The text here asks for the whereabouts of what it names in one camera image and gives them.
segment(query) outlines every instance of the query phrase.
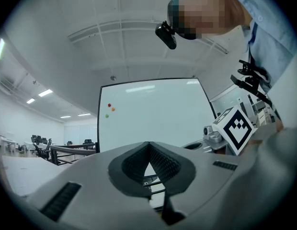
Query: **white cube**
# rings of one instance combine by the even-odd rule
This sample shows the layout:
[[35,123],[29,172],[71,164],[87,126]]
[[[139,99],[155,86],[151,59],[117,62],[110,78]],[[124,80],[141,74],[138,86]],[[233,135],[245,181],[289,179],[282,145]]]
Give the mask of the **white cube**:
[[250,120],[237,105],[226,109],[212,123],[212,128],[222,135],[236,155],[241,153],[254,133]]

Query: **whiteboard frame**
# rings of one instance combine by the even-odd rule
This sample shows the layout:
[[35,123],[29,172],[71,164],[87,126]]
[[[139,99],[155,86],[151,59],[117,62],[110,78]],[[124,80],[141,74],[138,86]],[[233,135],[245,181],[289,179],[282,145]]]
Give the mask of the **whiteboard frame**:
[[110,87],[110,86],[115,86],[115,85],[120,85],[120,84],[127,84],[127,83],[134,83],[134,82],[146,82],[146,81],[156,81],[156,80],[174,80],[174,79],[197,79],[198,82],[200,83],[201,87],[202,87],[202,90],[204,91],[204,94],[208,100],[208,103],[210,105],[210,108],[212,110],[212,113],[215,117],[215,119],[217,118],[216,116],[216,113],[215,113],[215,110],[211,104],[211,102],[209,101],[208,97],[207,97],[207,94],[206,94],[206,91],[205,89],[203,88],[200,80],[198,78],[163,78],[163,79],[148,79],[148,80],[138,80],[138,81],[129,81],[129,82],[119,82],[119,83],[113,83],[113,84],[108,84],[108,85],[104,85],[104,86],[101,86],[101,89],[100,89],[100,97],[99,97],[99,110],[98,110],[98,113],[97,113],[97,147],[95,148],[96,150],[96,153],[98,153],[98,151],[100,151],[100,105],[101,105],[101,96],[102,96],[102,90],[103,88],[105,87]]

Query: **neck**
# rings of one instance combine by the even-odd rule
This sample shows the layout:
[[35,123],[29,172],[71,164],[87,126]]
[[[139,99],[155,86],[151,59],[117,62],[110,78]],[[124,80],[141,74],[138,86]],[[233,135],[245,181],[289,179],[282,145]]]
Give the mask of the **neck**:
[[230,7],[231,19],[233,26],[247,26],[250,27],[252,17],[238,0],[228,0]]

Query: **white ceiling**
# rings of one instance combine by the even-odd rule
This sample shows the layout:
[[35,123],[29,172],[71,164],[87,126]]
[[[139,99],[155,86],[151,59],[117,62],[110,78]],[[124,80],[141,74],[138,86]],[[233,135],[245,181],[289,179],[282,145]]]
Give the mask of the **white ceiling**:
[[[199,76],[226,62],[243,39],[240,27],[206,40],[176,36],[177,48],[169,50],[154,32],[156,24],[167,18],[168,2],[24,0],[4,27],[10,50],[4,51],[1,72],[28,97],[52,89],[58,96],[43,101],[56,105],[56,110],[34,102],[43,113],[54,117],[83,110],[96,115],[101,86]],[[26,73],[30,75],[23,81]]]

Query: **blue shirt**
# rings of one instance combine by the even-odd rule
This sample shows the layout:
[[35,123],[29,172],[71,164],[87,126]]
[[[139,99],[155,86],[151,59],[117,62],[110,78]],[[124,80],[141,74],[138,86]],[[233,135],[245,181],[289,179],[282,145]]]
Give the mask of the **blue shirt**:
[[238,1],[252,17],[250,28],[242,28],[246,49],[255,65],[267,71],[270,83],[260,84],[268,92],[297,52],[297,36],[273,0]]

